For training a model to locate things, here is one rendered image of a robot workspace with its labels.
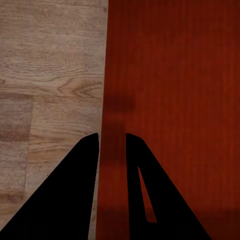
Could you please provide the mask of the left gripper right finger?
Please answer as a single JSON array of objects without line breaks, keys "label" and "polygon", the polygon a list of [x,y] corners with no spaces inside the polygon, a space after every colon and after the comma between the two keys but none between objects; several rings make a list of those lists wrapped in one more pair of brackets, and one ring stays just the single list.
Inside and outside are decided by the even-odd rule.
[{"label": "left gripper right finger", "polygon": [[[140,168],[157,223],[146,219]],[[212,240],[145,141],[126,134],[130,240]]]}]

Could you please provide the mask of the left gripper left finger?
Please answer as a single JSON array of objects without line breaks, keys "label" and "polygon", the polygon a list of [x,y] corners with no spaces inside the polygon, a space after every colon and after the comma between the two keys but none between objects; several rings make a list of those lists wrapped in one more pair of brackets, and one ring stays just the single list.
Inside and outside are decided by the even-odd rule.
[{"label": "left gripper left finger", "polygon": [[0,231],[0,240],[88,240],[99,135],[82,138]]}]

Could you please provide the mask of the storage box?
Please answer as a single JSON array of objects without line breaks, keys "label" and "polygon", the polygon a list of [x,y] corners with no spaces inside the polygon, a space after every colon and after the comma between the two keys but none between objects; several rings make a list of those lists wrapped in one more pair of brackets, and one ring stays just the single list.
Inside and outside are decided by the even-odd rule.
[{"label": "storage box", "polygon": [[108,0],[95,240],[130,240],[127,133],[211,240],[240,240],[240,0]]}]

